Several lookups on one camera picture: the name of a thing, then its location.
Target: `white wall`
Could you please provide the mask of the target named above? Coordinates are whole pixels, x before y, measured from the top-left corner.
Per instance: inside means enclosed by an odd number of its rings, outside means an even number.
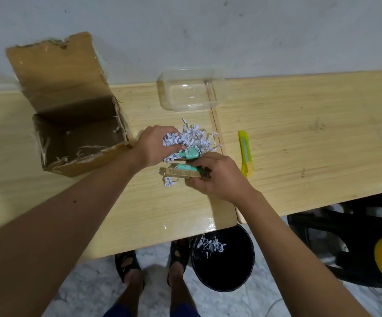
[[[89,31],[110,84],[168,67],[220,65],[227,77],[382,69],[382,0],[0,0],[4,49]]]

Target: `black bucket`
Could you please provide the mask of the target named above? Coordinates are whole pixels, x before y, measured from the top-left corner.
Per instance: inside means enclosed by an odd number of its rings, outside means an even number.
[[[221,246],[217,246],[217,250],[207,247],[208,242],[204,249],[203,237],[225,244],[223,251],[219,252]],[[192,267],[200,281],[210,289],[234,291],[245,284],[253,271],[254,245],[241,225],[194,236],[190,248]]]

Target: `wooden tabletop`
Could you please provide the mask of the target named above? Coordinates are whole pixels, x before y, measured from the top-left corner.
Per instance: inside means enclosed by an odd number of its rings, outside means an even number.
[[[228,80],[226,153],[249,135],[260,190],[286,215],[382,193],[382,71]]]
[[[228,80],[229,100],[216,127],[224,153],[241,165],[238,130],[248,131],[250,182],[280,214],[382,192],[382,71]],[[211,111],[176,113],[160,106],[156,83],[111,87],[134,135],[148,125],[209,132]],[[34,111],[19,92],[0,92],[0,226],[69,187],[77,178],[44,172]],[[83,258],[96,258],[233,226],[231,204],[186,187],[166,188],[162,165],[135,176]]]

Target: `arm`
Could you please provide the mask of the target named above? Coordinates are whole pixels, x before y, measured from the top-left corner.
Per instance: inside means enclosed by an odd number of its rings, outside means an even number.
[[[148,127],[135,147],[0,228],[0,316],[41,316],[131,178],[178,152],[175,127]]]
[[[250,185],[232,159],[207,153],[193,165],[212,173],[209,181],[193,178],[191,185],[233,203],[243,214],[292,316],[370,316]]]

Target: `open cardboard box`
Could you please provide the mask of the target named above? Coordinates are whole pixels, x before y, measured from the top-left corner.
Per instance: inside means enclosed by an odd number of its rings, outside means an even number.
[[[37,114],[46,171],[68,177],[96,169],[130,148],[127,118],[104,77],[88,32],[6,49]]]

